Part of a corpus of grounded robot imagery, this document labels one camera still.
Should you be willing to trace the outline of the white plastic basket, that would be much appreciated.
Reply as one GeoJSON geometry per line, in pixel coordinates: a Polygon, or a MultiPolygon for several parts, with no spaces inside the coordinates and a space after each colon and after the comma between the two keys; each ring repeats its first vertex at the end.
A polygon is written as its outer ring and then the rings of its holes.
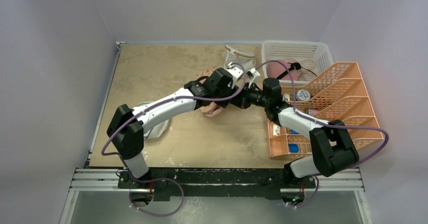
{"type": "Polygon", "coordinates": [[[304,86],[327,70],[334,60],[325,43],[311,41],[266,40],[261,46],[262,62],[293,59],[302,66],[296,86],[304,86]]]}

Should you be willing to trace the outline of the metal corner bracket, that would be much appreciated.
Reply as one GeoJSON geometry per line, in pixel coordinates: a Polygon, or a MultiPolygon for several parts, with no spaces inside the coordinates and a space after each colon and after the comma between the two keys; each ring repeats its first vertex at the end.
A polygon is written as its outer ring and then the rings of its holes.
{"type": "Polygon", "coordinates": [[[124,42],[124,41],[116,41],[116,44],[117,44],[117,53],[119,54],[122,51],[123,46],[126,44],[126,42],[124,42]]]}

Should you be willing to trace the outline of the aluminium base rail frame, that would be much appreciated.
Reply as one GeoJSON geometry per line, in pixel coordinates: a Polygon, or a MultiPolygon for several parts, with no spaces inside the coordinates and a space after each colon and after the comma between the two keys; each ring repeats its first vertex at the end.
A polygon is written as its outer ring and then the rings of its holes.
{"type": "Polygon", "coordinates": [[[363,223],[372,223],[364,184],[359,169],[349,169],[331,177],[305,177],[288,180],[281,169],[222,169],[155,167],[155,183],[134,181],[122,169],[76,169],[61,223],[71,223],[80,194],[85,192],[125,192],[154,196],[168,201],[173,196],[186,197],[262,197],[296,207],[314,198],[316,193],[348,192],[356,200],[357,215],[363,223]]]}

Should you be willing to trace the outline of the blue item in organizer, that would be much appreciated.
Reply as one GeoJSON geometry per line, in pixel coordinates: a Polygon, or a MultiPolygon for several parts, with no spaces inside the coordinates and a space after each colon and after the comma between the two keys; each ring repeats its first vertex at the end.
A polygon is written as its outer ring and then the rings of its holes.
{"type": "Polygon", "coordinates": [[[295,143],[288,144],[290,153],[298,153],[300,151],[299,145],[295,143]]]}

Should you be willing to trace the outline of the floral mesh laundry bag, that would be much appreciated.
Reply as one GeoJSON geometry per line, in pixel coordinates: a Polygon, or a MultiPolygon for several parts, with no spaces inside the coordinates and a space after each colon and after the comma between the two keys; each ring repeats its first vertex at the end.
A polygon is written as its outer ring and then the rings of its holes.
{"type": "MultiPolygon", "coordinates": [[[[203,83],[206,77],[210,76],[215,69],[206,69],[196,74],[196,80],[203,83]]],[[[210,103],[208,106],[202,106],[199,108],[201,113],[206,117],[215,117],[217,116],[223,108],[217,105],[215,102],[210,103]]]]}

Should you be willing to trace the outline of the white round mesh bag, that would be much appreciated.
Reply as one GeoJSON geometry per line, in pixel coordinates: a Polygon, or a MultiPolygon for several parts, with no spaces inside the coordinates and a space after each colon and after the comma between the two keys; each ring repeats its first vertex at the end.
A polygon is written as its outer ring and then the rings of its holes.
{"type": "Polygon", "coordinates": [[[158,104],[157,101],[148,101],[133,107],[134,115],[142,112],[137,121],[142,122],[144,140],[159,138],[167,129],[171,117],[168,104],[158,104]]]}

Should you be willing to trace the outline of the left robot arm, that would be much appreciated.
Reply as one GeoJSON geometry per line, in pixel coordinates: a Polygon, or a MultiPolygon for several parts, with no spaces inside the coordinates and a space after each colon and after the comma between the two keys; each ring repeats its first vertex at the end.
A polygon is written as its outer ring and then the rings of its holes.
{"type": "Polygon", "coordinates": [[[202,83],[190,81],[175,93],[150,104],[134,108],[126,104],[119,106],[106,133],[108,143],[113,143],[131,173],[131,182],[137,188],[145,188],[150,183],[149,167],[142,153],[146,132],[177,115],[212,102],[225,107],[243,89],[236,84],[245,78],[243,66],[232,64],[229,69],[214,70],[202,83]]]}

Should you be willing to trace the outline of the white mesh drawstring bag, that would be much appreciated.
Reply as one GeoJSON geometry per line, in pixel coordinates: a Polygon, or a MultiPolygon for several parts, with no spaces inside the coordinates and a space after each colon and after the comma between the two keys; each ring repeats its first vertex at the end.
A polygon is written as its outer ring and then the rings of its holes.
{"type": "Polygon", "coordinates": [[[254,68],[256,65],[255,54],[253,52],[229,45],[225,46],[222,57],[225,60],[224,68],[226,70],[234,66],[239,66],[243,71],[247,72],[247,70],[254,68]]]}

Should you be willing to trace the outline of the pink bra in basket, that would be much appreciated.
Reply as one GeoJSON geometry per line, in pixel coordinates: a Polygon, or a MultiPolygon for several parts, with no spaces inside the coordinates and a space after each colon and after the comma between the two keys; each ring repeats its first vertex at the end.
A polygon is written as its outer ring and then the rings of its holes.
{"type": "MultiPolygon", "coordinates": [[[[285,58],[283,60],[280,60],[282,63],[284,63],[287,68],[289,69],[291,74],[287,74],[280,78],[280,80],[288,80],[292,78],[293,81],[299,80],[299,76],[302,74],[301,69],[293,69],[291,70],[291,63],[296,63],[297,61],[292,58],[285,58]]],[[[269,63],[266,65],[266,73],[269,78],[278,78],[281,74],[286,73],[286,69],[279,63],[269,63]]]]}

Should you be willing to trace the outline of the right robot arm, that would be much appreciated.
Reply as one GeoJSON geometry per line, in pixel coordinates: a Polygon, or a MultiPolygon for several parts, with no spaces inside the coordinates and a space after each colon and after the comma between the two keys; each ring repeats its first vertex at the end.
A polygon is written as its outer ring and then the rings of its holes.
{"type": "Polygon", "coordinates": [[[283,180],[289,187],[296,187],[306,176],[329,177],[359,161],[359,154],[345,124],[341,120],[320,120],[295,109],[283,100],[277,79],[265,79],[262,89],[246,83],[230,103],[241,109],[252,105],[262,107],[269,121],[294,130],[310,141],[311,156],[284,166],[283,180]]]}

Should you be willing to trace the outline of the orange plastic desk organizer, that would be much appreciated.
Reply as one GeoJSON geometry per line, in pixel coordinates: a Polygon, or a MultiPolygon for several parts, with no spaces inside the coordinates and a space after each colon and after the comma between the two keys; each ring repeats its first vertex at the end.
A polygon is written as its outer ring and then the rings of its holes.
{"type": "MultiPolygon", "coordinates": [[[[364,80],[356,62],[339,62],[330,66],[304,86],[283,86],[282,92],[290,97],[300,89],[308,90],[311,99],[297,101],[296,108],[312,117],[333,121],[341,120],[346,126],[363,126],[363,130],[349,130],[356,149],[361,150],[384,139],[372,107],[364,80]]],[[[268,122],[270,158],[297,160],[311,155],[310,141],[296,131],[281,127],[281,135],[273,136],[268,122]],[[290,153],[288,144],[299,145],[298,153],[290,153]]]]}

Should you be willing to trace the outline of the white box in organizer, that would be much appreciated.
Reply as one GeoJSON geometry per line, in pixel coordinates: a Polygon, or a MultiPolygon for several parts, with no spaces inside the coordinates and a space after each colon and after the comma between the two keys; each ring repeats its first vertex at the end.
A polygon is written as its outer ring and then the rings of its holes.
{"type": "Polygon", "coordinates": [[[276,124],[273,124],[272,125],[272,133],[273,133],[273,136],[280,136],[281,135],[281,127],[276,125],[276,124]]]}

